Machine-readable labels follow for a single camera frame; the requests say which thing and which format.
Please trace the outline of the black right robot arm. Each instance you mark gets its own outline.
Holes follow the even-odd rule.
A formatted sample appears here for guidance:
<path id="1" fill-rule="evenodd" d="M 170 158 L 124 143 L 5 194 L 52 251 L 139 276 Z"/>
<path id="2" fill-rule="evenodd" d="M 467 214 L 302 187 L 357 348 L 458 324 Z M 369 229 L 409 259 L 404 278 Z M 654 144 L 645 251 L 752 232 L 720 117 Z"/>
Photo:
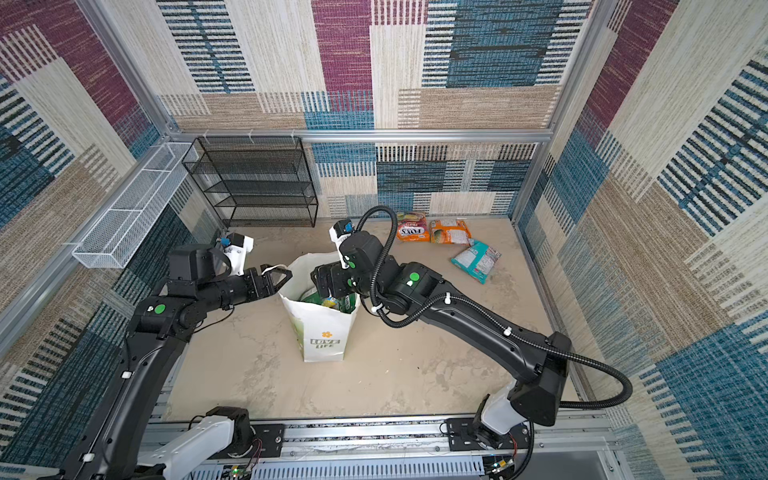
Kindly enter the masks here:
<path id="1" fill-rule="evenodd" d="M 371 314 L 391 328 L 417 321 L 436 326 L 511 375 L 508 386 L 482 400 L 472 426 L 477 442 L 496 448 L 521 423 L 555 425 L 568 376 L 567 361 L 558 354 L 570 351 L 567 336 L 559 332 L 545 336 L 516 325 L 463 295 L 426 265 L 399 263 L 389 253 L 394 233 L 381 242 L 350 219 L 342 219 L 329 235 L 339 259 L 312 271 L 320 295 L 364 296 L 371 303 Z"/>

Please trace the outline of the teal white snack packet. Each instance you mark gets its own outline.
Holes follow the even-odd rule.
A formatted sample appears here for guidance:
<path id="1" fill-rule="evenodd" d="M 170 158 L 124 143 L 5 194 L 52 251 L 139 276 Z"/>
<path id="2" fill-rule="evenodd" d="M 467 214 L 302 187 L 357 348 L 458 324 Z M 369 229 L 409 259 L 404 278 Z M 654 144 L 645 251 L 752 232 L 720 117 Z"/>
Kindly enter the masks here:
<path id="1" fill-rule="evenodd" d="M 451 259 L 451 263 L 485 284 L 501 254 L 493 247 L 476 239 L 470 239 L 469 246 Z"/>

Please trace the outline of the green snack bag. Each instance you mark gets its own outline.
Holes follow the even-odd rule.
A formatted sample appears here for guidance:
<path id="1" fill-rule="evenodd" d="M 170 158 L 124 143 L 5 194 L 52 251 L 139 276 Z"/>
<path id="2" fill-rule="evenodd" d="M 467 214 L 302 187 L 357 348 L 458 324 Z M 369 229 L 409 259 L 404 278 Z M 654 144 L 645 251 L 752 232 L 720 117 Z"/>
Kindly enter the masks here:
<path id="1" fill-rule="evenodd" d="M 351 314 L 356 308 L 356 297 L 354 294 L 344 297 L 323 297 L 316 288 L 305 291 L 300 297 L 300 302 L 324 306 L 344 314 Z"/>

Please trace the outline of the orange snack bag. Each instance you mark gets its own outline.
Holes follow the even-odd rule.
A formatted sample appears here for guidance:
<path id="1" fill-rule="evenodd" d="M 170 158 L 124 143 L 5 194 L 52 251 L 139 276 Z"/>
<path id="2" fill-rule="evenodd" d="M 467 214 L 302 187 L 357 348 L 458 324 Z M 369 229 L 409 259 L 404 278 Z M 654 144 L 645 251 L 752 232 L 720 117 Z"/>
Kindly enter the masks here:
<path id="1" fill-rule="evenodd" d="M 437 219 L 430 221 L 430 240 L 434 244 L 470 245 L 472 235 L 464 220 Z"/>

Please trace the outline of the orange Fox's candy bag back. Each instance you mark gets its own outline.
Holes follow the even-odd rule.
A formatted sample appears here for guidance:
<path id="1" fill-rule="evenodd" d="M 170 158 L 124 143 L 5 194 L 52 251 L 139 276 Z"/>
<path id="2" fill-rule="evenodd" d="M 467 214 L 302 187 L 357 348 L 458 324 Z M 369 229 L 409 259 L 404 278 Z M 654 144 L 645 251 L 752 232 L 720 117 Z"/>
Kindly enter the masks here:
<path id="1" fill-rule="evenodd" d="M 397 213 L 396 238 L 403 242 L 429 242 L 430 231 L 426 215 L 421 212 Z"/>

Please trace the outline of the white floral paper bag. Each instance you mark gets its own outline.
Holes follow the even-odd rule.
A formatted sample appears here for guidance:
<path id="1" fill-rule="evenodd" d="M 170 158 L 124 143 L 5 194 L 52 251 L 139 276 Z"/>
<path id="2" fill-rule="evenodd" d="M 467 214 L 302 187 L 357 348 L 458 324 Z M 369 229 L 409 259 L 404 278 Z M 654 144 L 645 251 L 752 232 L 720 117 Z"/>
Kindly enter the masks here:
<path id="1" fill-rule="evenodd" d="M 315 267 L 338 261 L 336 253 L 308 253 L 289 266 L 292 279 L 279 296 L 291 320 L 299 350 L 305 362 L 340 362 L 344 359 L 348 338 L 361 310 L 360 296 L 351 314 L 320 305 L 300 302 L 301 295 L 315 288 L 310 278 Z"/>

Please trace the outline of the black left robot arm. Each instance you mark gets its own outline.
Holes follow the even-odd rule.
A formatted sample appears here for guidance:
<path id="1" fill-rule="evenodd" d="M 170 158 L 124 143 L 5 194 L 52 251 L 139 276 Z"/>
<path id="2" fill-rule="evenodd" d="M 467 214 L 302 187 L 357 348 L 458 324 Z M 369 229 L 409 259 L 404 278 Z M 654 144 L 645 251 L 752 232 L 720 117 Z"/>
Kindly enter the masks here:
<path id="1" fill-rule="evenodd" d="M 220 451 L 248 449 L 251 428 L 242 411 L 229 409 L 204 419 L 170 452 L 139 456 L 166 379 L 208 314 L 269 298 L 291 277 L 291 271 L 279 265 L 236 275 L 230 259 L 215 246 L 172 250 L 168 276 L 136 305 L 109 387 L 57 478 L 185 479 Z"/>

